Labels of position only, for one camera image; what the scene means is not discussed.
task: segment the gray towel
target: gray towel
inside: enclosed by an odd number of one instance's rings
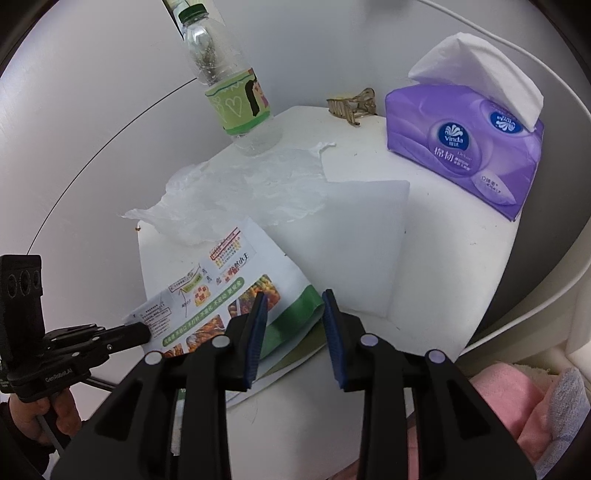
[[[569,368],[562,372],[557,382],[548,410],[552,440],[534,465],[538,480],[544,478],[562,457],[590,410],[583,377],[577,368]]]

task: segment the clear plastic bottle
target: clear plastic bottle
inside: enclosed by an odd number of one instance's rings
[[[183,10],[184,40],[197,79],[238,149],[253,156],[281,139],[269,102],[238,42],[225,25],[209,18],[203,4]]]

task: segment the silver screw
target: silver screw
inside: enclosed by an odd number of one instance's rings
[[[225,335],[218,335],[217,337],[213,338],[212,345],[215,348],[224,348],[225,346],[230,345],[230,337],[227,337]]]
[[[431,350],[429,352],[429,360],[434,364],[442,364],[445,361],[445,353],[440,350]]]
[[[366,333],[361,337],[361,345],[363,346],[376,346],[379,342],[378,337],[371,333]]]
[[[162,360],[162,354],[160,352],[149,352],[144,357],[144,362],[148,365],[158,365]]]

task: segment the hand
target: hand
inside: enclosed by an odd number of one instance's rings
[[[42,445],[51,445],[51,440],[43,432],[36,418],[37,415],[45,415],[49,411],[49,398],[23,403],[15,394],[12,394],[8,401],[8,408],[12,421],[26,437]],[[74,436],[80,430],[82,422],[69,389],[66,388],[58,395],[53,401],[53,408],[57,413],[56,425],[59,431],[70,437]]]

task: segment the cartoon girl illustration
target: cartoon girl illustration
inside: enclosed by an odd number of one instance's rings
[[[267,108],[269,106],[269,101],[263,94],[261,84],[258,83],[256,75],[254,80],[249,80],[244,86],[244,88],[246,90],[246,98],[248,98],[248,103],[250,103],[251,105],[252,116],[257,116],[260,113],[261,108],[259,107],[258,102],[256,101],[255,92],[259,95],[259,97],[261,97],[262,103],[265,106],[264,108]]]

